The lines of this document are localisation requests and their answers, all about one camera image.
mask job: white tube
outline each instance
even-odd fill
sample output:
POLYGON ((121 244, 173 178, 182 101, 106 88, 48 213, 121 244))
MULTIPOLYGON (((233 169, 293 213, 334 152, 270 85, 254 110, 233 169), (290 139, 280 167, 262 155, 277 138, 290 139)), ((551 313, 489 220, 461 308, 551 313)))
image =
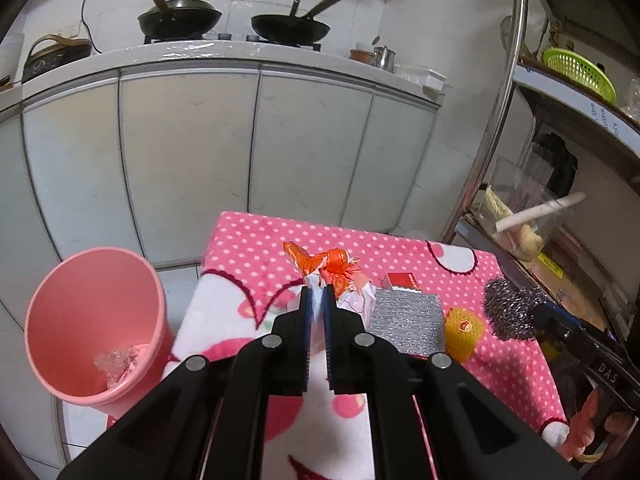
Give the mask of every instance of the white tube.
POLYGON ((551 200, 544 204, 540 204, 535 207, 530 207, 529 209, 525 209, 524 211, 514 213, 513 215, 507 216, 507 218, 498 220, 495 223, 495 231, 496 233, 501 233, 502 231, 506 231, 507 229, 516 227, 516 225, 521 225, 521 224, 524 224, 525 222, 535 220, 536 218, 546 216, 550 213, 561 211, 562 209, 566 209, 568 207, 571 207, 572 205, 576 205, 578 202, 582 202, 582 200, 584 200, 585 197, 586 197, 586 194, 579 191, 577 193, 572 193, 571 195, 567 195, 564 198, 559 198, 558 200, 551 200))

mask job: green colander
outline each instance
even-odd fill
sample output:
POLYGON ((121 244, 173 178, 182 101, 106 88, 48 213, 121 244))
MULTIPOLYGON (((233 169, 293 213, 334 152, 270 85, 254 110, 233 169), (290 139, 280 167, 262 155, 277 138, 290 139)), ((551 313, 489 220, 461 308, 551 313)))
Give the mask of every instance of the green colander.
POLYGON ((591 61, 565 48, 551 47, 545 50, 542 61, 557 72, 564 74, 572 81, 586 86, 613 103, 616 101, 616 90, 605 73, 591 61))

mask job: metal rivet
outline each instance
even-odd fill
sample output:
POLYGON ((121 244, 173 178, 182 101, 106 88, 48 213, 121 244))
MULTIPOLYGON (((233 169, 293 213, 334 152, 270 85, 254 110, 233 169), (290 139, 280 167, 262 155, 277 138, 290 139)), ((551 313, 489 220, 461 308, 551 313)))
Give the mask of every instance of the metal rivet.
POLYGON ((187 359, 185 366, 190 372, 197 372, 202 370, 207 365, 207 360, 201 355, 194 355, 187 359))
POLYGON ((356 334, 356 337, 353 338, 353 341, 358 346, 367 347, 373 345, 373 343, 376 342, 376 338, 367 332, 360 332, 359 334, 356 334))
POLYGON ((277 334, 269 334, 262 338, 262 346, 266 348, 277 348, 282 344, 282 338, 277 334))
POLYGON ((432 355, 430 361, 433 366, 440 368, 441 370, 451 366, 451 357, 443 354, 442 352, 432 355))

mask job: red box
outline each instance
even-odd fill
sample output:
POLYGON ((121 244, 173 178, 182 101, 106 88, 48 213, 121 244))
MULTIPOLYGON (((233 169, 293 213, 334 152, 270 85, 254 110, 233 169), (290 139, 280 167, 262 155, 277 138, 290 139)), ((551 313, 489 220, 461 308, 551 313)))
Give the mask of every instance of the red box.
POLYGON ((382 280, 382 287, 389 290, 422 292, 412 272, 388 272, 382 280))

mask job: frying pan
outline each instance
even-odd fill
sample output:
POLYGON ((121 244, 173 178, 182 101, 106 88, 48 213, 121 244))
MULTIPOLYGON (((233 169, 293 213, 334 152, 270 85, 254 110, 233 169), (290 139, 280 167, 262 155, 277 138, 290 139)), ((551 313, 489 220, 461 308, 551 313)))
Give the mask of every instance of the frying pan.
POLYGON ((222 13, 203 0, 153 0, 156 4, 138 17, 140 29, 150 38, 164 40, 210 31, 222 13))
POLYGON ((300 0, 294 0, 289 16, 284 14, 259 14, 251 18, 251 26, 265 40, 286 45, 308 45, 322 40, 331 27, 316 22, 314 17, 340 0, 322 0, 301 18, 296 17, 300 0))

